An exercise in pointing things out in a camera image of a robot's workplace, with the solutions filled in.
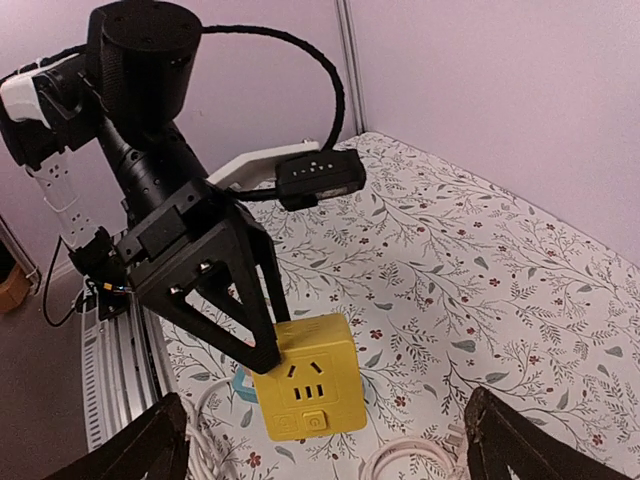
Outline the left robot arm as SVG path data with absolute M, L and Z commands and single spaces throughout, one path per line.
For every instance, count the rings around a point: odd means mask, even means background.
M 175 123 L 203 31 L 174 3 L 100 6 L 85 44 L 4 78 L 1 132 L 58 201 L 69 257 L 109 316 L 136 300 L 264 374 L 281 361 L 275 326 L 289 317 L 272 239 L 209 183 Z M 61 164 L 91 141 L 124 195 L 120 240 L 83 214 Z

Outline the aluminium front rail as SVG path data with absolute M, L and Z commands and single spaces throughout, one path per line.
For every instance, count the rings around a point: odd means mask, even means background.
M 160 318 L 136 299 L 105 320 L 86 307 L 81 324 L 84 423 L 94 451 L 178 387 Z

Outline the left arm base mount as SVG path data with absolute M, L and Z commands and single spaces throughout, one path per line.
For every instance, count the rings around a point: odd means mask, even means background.
M 98 227 L 82 246 L 70 249 L 69 258 L 85 278 L 100 321 L 125 318 L 130 313 L 131 291 L 126 285 L 125 265 L 104 227 Z

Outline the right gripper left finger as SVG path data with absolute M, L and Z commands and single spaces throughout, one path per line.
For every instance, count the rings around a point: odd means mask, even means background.
M 165 395 L 98 449 L 50 474 L 59 479 L 184 479 L 189 442 L 180 396 Z

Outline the yellow cube socket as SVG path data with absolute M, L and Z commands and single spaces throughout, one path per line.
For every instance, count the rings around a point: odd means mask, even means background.
M 349 433 L 367 424 L 358 355 L 346 317 L 275 325 L 281 363 L 253 384 L 274 442 Z

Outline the floral table mat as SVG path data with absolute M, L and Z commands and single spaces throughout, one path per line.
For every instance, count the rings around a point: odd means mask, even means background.
M 291 315 L 349 321 L 367 426 L 275 443 L 223 387 L 202 424 L 226 479 L 355 479 L 384 443 L 443 442 L 484 387 L 572 448 L 639 475 L 639 270 L 508 191 L 389 137 L 343 142 L 356 194 L 288 213 L 274 240 Z

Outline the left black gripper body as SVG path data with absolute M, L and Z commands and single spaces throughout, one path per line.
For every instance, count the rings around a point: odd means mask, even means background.
M 185 298 L 202 289 L 225 293 L 240 205 L 204 179 L 192 179 L 131 228 L 116 249 L 140 300 Z

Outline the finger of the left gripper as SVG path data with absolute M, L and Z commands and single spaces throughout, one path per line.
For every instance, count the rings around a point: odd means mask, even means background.
M 263 272 L 270 304 L 277 323 L 291 320 L 272 238 L 248 209 L 241 209 L 256 264 Z
M 252 372 L 265 374 L 280 364 L 277 322 L 251 250 L 247 221 L 240 219 L 231 236 L 237 241 L 230 263 L 233 283 L 225 293 L 194 289 L 180 299 L 137 299 L 187 334 Z

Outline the left aluminium frame post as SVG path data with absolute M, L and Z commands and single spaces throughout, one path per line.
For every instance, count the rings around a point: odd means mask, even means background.
M 341 48 L 345 62 L 346 83 L 351 101 L 354 128 L 357 134 L 363 134 L 368 130 L 368 125 L 351 2 L 348 0 L 336 0 L 334 4 L 336 7 Z

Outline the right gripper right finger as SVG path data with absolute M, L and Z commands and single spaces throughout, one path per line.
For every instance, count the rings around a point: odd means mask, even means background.
M 464 410 L 467 465 L 473 479 L 624 479 L 560 442 L 484 387 Z

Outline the teal power strip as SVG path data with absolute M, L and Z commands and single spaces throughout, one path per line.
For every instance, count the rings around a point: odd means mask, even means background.
M 233 376 L 231 385 L 236 394 L 244 401 L 258 404 L 252 373 L 244 366 L 239 366 Z

